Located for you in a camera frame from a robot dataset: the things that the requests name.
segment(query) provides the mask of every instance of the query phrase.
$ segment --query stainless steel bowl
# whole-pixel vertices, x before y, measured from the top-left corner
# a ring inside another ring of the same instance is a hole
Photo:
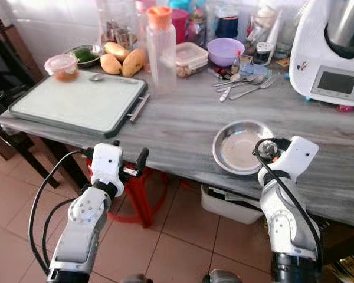
[[[255,144],[273,137],[265,125],[252,120],[241,120],[226,125],[214,138],[212,154],[224,170],[236,175],[256,173],[261,164],[252,155]]]
[[[71,55],[74,55],[74,52],[75,50],[81,48],[81,47],[86,47],[86,48],[89,48],[90,52],[93,54],[93,55],[96,55],[98,56],[96,59],[93,59],[93,60],[90,60],[88,62],[83,62],[83,63],[77,63],[77,66],[79,68],[89,68],[89,67],[92,67],[94,66],[100,59],[100,56],[104,54],[104,49],[99,46],[99,45],[80,45],[78,47],[74,47],[72,49],[69,49],[65,52],[65,54],[71,54]]]

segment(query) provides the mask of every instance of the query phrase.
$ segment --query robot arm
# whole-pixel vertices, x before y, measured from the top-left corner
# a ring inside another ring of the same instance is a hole
[[[293,137],[277,161],[269,165],[304,211],[306,208],[296,190],[296,179],[307,169],[318,150],[318,145],[302,137]],[[274,282],[316,282],[314,275],[319,251],[307,221],[266,168],[260,170],[258,181],[264,187],[260,205],[268,223]],[[308,218],[319,235],[317,224]]]
[[[90,186],[68,209],[68,222],[50,262],[47,282],[89,281],[106,222],[106,212],[114,197],[124,191],[123,174],[138,176],[145,165],[148,149],[143,149],[135,170],[122,167],[122,150],[110,144],[94,147]]]

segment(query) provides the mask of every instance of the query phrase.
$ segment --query red plastic stool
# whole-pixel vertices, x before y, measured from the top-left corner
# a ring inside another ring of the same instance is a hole
[[[86,164],[89,175],[92,176],[92,161],[90,159],[86,159]],[[115,215],[108,212],[107,216],[119,222],[141,223],[144,228],[150,227],[153,224],[152,217],[163,205],[168,190],[168,178],[165,173],[160,172],[162,182],[164,183],[164,190],[156,205],[150,208],[146,195],[145,183],[147,178],[154,174],[154,172],[155,171],[150,168],[145,168],[140,178],[131,177],[130,180],[124,185],[124,192],[127,193],[130,198],[131,204],[136,212],[135,215]]]

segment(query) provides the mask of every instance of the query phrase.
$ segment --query kitchen counter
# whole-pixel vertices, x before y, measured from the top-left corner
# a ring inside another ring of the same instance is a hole
[[[137,78],[150,81],[145,73]],[[111,139],[26,121],[8,111],[0,116],[0,124],[77,147],[119,139],[123,158],[131,162],[142,147],[148,147],[147,166],[151,168],[259,199],[257,175],[227,173],[212,156],[212,141],[223,126],[242,119],[257,120],[276,137],[302,136],[319,145],[318,154],[298,179],[297,189],[310,213],[354,225],[354,111],[339,113],[334,105],[306,101],[282,74],[275,78],[265,90],[224,103],[211,87],[216,78],[207,71],[179,79],[178,88],[170,94],[154,95],[150,87],[151,99],[138,121],[128,121]]]

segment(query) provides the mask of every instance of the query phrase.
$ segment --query cutting board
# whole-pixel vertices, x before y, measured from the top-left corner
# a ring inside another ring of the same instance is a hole
[[[46,78],[9,107],[17,117],[85,133],[113,136],[144,94],[143,80],[105,75],[90,81],[93,72],[80,71],[64,83]]]

